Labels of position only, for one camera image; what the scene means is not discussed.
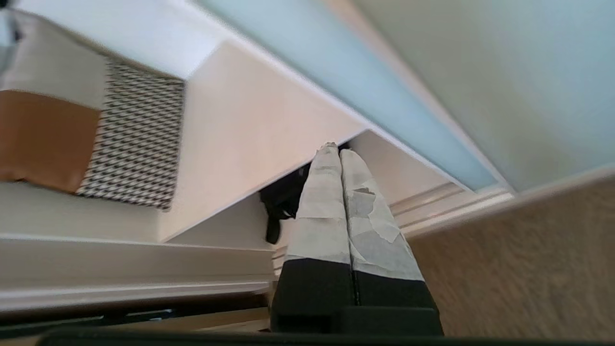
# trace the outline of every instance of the brown leather panel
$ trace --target brown leather panel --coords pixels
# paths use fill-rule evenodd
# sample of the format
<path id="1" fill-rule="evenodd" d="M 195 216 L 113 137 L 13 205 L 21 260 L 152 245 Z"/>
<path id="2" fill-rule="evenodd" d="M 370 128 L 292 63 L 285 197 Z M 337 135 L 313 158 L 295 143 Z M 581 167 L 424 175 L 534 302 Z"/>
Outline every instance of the brown leather panel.
<path id="1" fill-rule="evenodd" d="M 99 110 L 53 97 L 0 91 L 0 180 L 76 192 L 99 116 Z"/>

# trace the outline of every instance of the houndstooth cushion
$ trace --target houndstooth cushion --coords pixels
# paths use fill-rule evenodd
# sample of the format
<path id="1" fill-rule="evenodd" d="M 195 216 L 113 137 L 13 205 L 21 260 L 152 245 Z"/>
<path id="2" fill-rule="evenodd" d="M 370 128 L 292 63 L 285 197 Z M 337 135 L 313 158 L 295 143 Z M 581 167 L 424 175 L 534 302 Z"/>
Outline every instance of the houndstooth cushion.
<path id="1" fill-rule="evenodd" d="M 107 58 L 105 102 L 77 195 L 169 209 L 175 191 L 184 82 Z"/>

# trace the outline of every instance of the wooden floor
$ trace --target wooden floor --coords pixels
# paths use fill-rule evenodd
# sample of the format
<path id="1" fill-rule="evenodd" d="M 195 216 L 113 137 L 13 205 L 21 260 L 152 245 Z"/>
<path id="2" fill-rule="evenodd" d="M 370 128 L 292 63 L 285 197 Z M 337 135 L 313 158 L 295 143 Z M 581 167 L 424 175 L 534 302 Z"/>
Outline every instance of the wooden floor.
<path id="1" fill-rule="evenodd" d="M 615 340 L 615 180 L 410 245 L 447 336 Z"/>

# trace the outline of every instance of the laminate floor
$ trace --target laminate floor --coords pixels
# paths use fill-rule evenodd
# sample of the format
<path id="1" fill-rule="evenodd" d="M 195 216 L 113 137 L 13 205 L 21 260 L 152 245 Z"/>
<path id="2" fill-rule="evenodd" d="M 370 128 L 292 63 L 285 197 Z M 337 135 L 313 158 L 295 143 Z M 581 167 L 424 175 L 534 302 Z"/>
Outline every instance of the laminate floor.
<path id="1" fill-rule="evenodd" d="M 410 246 L 447 336 L 615 340 L 615 179 Z"/>

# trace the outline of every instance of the light blue wall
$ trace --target light blue wall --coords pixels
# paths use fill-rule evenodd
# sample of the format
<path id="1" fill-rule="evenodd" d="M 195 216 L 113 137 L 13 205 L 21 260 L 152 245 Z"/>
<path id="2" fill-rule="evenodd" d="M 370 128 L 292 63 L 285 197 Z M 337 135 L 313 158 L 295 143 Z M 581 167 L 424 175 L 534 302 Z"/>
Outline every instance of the light blue wall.
<path id="1" fill-rule="evenodd" d="M 320 1 L 199 1 L 469 188 L 496 183 Z"/>
<path id="2" fill-rule="evenodd" d="M 355 3 L 517 190 L 615 163 L 615 1 Z"/>

